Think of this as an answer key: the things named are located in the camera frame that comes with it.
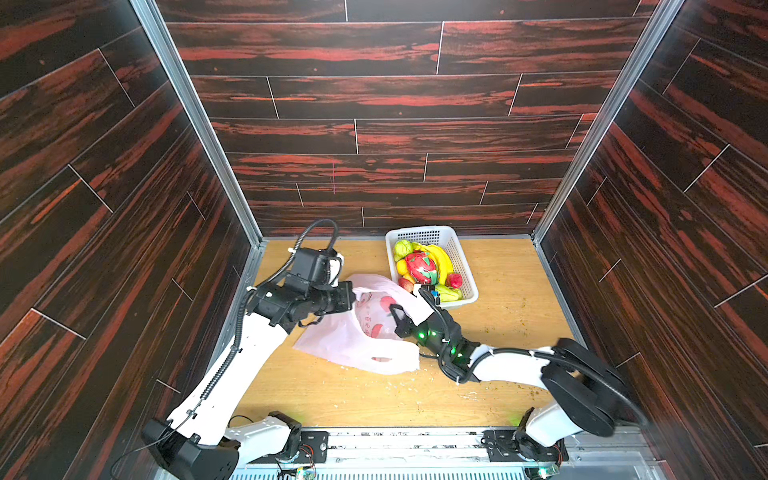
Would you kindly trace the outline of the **pink plastic bag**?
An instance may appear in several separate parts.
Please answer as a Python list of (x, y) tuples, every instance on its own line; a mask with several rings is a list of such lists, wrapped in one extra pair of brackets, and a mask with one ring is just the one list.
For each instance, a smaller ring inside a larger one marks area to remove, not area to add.
[(354, 304), (350, 311), (331, 314), (308, 327), (294, 349), (345, 367), (381, 375), (419, 369), (419, 347), (399, 338), (389, 306), (405, 302), (412, 293), (391, 279), (354, 274)]

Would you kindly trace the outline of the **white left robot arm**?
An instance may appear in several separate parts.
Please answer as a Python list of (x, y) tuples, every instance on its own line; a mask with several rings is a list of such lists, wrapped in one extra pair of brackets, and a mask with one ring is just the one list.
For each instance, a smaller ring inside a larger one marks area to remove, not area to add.
[(301, 425), (273, 412), (241, 427), (229, 421), (249, 386), (293, 328), (315, 314), (343, 313), (355, 301), (351, 282), (295, 290), (263, 283), (250, 288), (235, 336), (204, 378), (166, 419), (142, 431), (147, 449), (178, 479), (227, 479), (265, 456), (291, 459)]

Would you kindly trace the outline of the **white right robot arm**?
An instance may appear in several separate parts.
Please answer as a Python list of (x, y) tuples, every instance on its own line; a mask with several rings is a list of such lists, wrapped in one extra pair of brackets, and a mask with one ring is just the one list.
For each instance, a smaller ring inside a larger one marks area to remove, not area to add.
[(561, 338), (540, 349), (474, 342), (439, 300), (435, 289), (419, 288), (409, 301), (389, 305), (396, 335), (426, 348), (439, 370), (458, 385), (503, 381), (536, 387), (552, 397), (548, 405), (529, 409), (512, 437), (494, 440), (492, 447), (527, 461), (560, 464), (566, 458), (567, 437), (581, 432), (610, 437), (625, 411), (638, 427), (648, 426), (618, 370), (578, 342)]

